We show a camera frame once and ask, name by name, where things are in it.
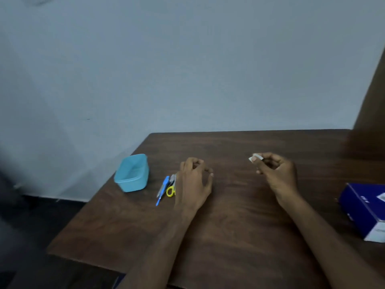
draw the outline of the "floor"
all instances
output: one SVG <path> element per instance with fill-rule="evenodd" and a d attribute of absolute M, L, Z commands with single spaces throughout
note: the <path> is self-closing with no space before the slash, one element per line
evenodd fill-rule
<path fill-rule="evenodd" d="M 2 219 L 25 238 L 28 247 L 11 256 L 20 263 L 17 269 L 0 272 L 0 289 L 111 289 L 119 273 L 45 253 L 83 206 L 82 202 L 25 196 L 17 207 L 0 207 Z"/>

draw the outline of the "forearm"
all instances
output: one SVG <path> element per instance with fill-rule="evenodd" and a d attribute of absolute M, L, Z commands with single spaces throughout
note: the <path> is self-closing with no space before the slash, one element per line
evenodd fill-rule
<path fill-rule="evenodd" d="M 282 207 L 296 223 L 334 289 L 385 288 L 385 281 L 300 196 Z"/>
<path fill-rule="evenodd" d="M 164 289 L 182 239 L 195 212 L 175 210 L 139 262 L 128 272 L 118 289 Z"/>

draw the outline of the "yellow scissors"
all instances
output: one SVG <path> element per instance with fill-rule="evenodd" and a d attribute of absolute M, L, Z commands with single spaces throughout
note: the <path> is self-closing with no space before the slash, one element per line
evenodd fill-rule
<path fill-rule="evenodd" d="M 166 195 L 169 198 L 171 198 L 172 196 L 175 196 L 175 183 L 176 183 L 176 174 L 171 175 L 170 177 L 171 185 L 166 189 Z"/>

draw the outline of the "plastic container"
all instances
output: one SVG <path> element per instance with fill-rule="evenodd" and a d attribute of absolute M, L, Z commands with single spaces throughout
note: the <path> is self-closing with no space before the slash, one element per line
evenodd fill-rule
<path fill-rule="evenodd" d="M 125 193 L 144 189 L 147 185 L 149 167 L 147 156 L 137 154 L 122 160 L 113 180 Z"/>

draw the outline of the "blue pen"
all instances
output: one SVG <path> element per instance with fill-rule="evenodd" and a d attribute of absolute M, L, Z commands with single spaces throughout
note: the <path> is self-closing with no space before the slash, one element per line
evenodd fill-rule
<path fill-rule="evenodd" d="M 161 189 L 159 190 L 159 192 L 158 192 L 158 201 L 156 202 L 156 205 L 155 206 L 157 206 L 157 205 L 159 205 L 159 202 L 161 201 L 161 198 L 162 198 L 162 196 L 163 196 L 163 194 L 164 194 L 164 191 L 166 190 L 166 186 L 167 186 L 167 184 L 168 184 L 168 182 L 170 181 L 170 177 L 167 175 L 166 176 L 166 178 L 164 179 L 164 181 L 163 181 L 163 184 L 162 184 L 162 186 L 161 186 Z"/>

